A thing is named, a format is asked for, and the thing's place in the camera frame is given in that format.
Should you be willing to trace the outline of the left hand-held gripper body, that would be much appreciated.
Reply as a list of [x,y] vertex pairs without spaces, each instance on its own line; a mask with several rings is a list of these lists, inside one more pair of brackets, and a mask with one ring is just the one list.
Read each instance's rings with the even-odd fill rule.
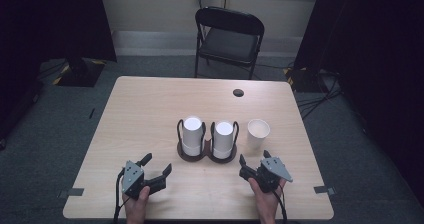
[[146,164],[147,161],[128,161],[126,163],[122,181],[122,193],[127,197],[137,200],[141,190],[146,186],[150,188],[150,195],[166,188],[167,169],[164,169],[161,175],[153,179],[146,179],[143,169]]

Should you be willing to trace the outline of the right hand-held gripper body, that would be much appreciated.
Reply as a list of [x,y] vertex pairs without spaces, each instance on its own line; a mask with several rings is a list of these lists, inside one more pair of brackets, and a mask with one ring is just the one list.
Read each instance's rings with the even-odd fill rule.
[[241,167],[239,176],[244,180],[255,179],[264,193],[276,190],[281,179],[288,182],[293,181],[292,176],[279,157],[262,159],[257,169],[253,169],[248,165]]

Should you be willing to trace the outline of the single white paper cup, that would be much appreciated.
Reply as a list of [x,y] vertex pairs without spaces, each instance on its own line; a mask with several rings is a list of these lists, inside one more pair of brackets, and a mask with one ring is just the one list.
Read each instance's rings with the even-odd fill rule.
[[247,146],[251,149],[259,149],[271,131],[269,124],[262,119],[250,120],[247,130]]

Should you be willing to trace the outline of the stack of white paper cups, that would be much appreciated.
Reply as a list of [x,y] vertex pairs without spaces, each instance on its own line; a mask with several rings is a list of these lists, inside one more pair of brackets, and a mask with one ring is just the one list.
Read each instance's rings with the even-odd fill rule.
[[183,121],[182,149],[188,156],[198,156],[201,153],[202,124],[197,116],[189,116]]
[[213,131],[213,156],[226,159],[233,148],[233,125],[229,121],[219,121],[214,125]]

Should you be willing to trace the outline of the black wire cup holder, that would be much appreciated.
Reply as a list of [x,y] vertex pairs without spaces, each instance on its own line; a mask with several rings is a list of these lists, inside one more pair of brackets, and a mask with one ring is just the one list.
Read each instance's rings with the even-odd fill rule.
[[185,161],[187,162],[196,162],[196,161],[200,161],[202,160],[204,157],[208,157],[210,160],[212,160],[213,162],[216,163],[229,163],[231,162],[236,154],[237,154],[237,139],[238,139],[238,134],[239,134],[239,125],[236,121],[234,121],[233,123],[231,123],[233,125],[234,128],[234,133],[233,133],[233,148],[231,150],[230,156],[226,159],[218,159],[216,157],[213,156],[213,131],[214,131],[214,125],[215,122],[213,122],[210,126],[210,133],[211,133],[211,138],[210,139],[206,139],[206,124],[203,122],[202,124],[202,128],[203,128],[203,142],[201,144],[201,153],[198,156],[188,156],[187,154],[185,154],[183,152],[182,149],[182,138],[183,138],[183,121],[185,119],[180,119],[177,123],[177,138],[178,138],[178,142],[177,142],[177,153],[178,155]]

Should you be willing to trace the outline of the person's left hand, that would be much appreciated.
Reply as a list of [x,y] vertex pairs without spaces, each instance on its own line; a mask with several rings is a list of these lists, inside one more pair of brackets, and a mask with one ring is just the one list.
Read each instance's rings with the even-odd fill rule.
[[137,200],[122,195],[126,214],[126,224],[144,224],[146,208],[149,200],[150,187],[145,186],[139,193]]

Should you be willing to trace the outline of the person's right hand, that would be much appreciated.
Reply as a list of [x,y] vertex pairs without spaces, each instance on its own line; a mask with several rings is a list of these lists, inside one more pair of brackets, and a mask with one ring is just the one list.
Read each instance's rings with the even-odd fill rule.
[[272,192],[264,193],[255,179],[249,178],[248,182],[254,193],[260,223],[275,224],[276,212],[279,205],[277,197]]

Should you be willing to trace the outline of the grey tape strip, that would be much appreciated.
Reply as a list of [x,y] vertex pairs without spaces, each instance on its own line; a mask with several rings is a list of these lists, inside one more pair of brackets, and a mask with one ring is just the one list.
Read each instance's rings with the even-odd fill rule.
[[327,186],[315,186],[314,191],[316,194],[327,193],[329,196],[336,194],[336,190],[334,187]]
[[61,190],[58,194],[59,198],[67,198],[69,196],[82,196],[84,192],[83,188],[70,188],[67,190]]

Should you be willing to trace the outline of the black stand base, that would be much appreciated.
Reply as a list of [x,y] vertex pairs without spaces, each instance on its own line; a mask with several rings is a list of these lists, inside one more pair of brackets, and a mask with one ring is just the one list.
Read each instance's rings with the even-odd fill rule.
[[94,87],[105,62],[83,58],[66,59],[66,66],[53,81],[57,86]]
[[293,68],[286,68],[283,72],[293,91],[301,93],[318,93],[320,91],[318,77],[312,72]]

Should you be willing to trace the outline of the black folding chair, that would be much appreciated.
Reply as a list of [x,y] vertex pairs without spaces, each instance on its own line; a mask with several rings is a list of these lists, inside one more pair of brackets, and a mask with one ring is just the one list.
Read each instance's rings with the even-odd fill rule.
[[253,77],[265,27],[256,16],[221,7],[208,6],[195,13],[197,26],[195,71],[199,59],[249,68]]

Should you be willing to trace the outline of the black curtain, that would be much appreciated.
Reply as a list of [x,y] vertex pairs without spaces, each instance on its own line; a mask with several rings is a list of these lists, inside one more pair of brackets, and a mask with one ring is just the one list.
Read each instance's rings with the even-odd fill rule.
[[41,88],[41,64],[71,58],[116,59],[102,0],[0,0],[0,136]]
[[316,0],[294,66],[338,73],[424,205],[424,0]]

